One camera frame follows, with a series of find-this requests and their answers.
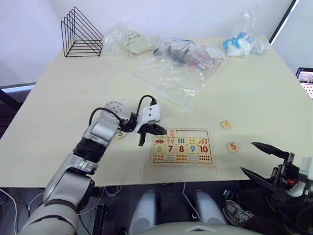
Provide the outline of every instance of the clear plastic bag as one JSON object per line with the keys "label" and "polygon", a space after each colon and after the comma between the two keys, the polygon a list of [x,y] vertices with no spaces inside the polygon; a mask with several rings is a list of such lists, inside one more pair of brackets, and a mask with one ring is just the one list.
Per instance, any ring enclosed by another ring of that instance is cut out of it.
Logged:
{"label": "clear plastic bag", "polygon": [[192,98],[225,60],[219,49],[175,38],[162,38],[154,55],[133,75],[182,108],[190,106]]}
{"label": "clear plastic bag", "polygon": [[102,55],[109,56],[127,55],[133,57],[155,48],[150,39],[125,23],[118,23],[111,28],[103,37],[102,44]]}
{"label": "clear plastic bag", "polygon": [[243,11],[241,18],[235,22],[232,38],[225,40],[222,46],[231,57],[250,57],[270,49],[268,42],[263,41],[255,32],[254,14]]}

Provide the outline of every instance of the table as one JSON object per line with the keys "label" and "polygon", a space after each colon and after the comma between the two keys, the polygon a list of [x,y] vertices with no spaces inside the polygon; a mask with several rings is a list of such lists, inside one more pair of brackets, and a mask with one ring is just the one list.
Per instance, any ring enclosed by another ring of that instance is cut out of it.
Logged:
{"label": "table", "polygon": [[[223,38],[192,40],[218,47]],[[96,185],[246,179],[240,166],[269,177],[282,160],[259,151],[252,141],[294,152],[296,165],[301,156],[313,156],[312,101],[274,50],[249,59],[227,58],[191,110],[172,105],[130,76],[150,57],[151,52],[134,58],[65,58],[60,52],[0,140],[0,187],[45,187],[81,139],[94,108],[117,100],[135,111],[144,94],[157,98],[162,126],[210,129],[216,169],[152,166],[152,137],[139,147],[139,135],[129,133],[107,149],[93,175]],[[220,122],[226,119],[233,127],[224,130]],[[229,153],[226,144],[232,141],[240,150]]]}

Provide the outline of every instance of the white wall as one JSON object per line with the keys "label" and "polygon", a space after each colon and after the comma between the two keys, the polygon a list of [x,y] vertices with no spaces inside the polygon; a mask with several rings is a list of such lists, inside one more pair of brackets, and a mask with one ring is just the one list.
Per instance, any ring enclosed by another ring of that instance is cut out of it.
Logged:
{"label": "white wall", "polygon": [[0,87],[35,82],[62,48],[60,20],[77,6],[104,33],[130,22],[151,37],[229,36],[239,12],[258,15],[256,29],[271,37],[291,0],[2,0]]}
{"label": "white wall", "polygon": [[277,39],[274,49],[294,73],[313,68],[313,0],[300,0]]}

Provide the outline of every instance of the red number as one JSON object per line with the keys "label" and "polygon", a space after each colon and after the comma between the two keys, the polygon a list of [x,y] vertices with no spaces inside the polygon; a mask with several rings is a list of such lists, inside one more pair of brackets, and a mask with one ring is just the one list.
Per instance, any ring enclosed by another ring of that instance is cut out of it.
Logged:
{"label": "red number", "polygon": [[209,149],[206,147],[206,146],[199,146],[200,147],[200,150],[201,150],[201,153],[207,153],[209,151]]}
{"label": "red number", "polygon": [[237,149],[237,147],[236,147],[236,145],[235,145],[234,143],[231,143],[230,146],[231,146],[231,148],[232,148],[233,150]]}

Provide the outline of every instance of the wooden puzzle board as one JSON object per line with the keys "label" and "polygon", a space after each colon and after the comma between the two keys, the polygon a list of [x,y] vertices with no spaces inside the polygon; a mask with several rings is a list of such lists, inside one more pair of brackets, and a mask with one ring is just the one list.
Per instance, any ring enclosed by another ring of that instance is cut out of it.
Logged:
{"label": "wooden puzzle board", "polygon": [[155,136],[153,139],[151,163],[214,166],[208,130],[167,129],[167,135]]}

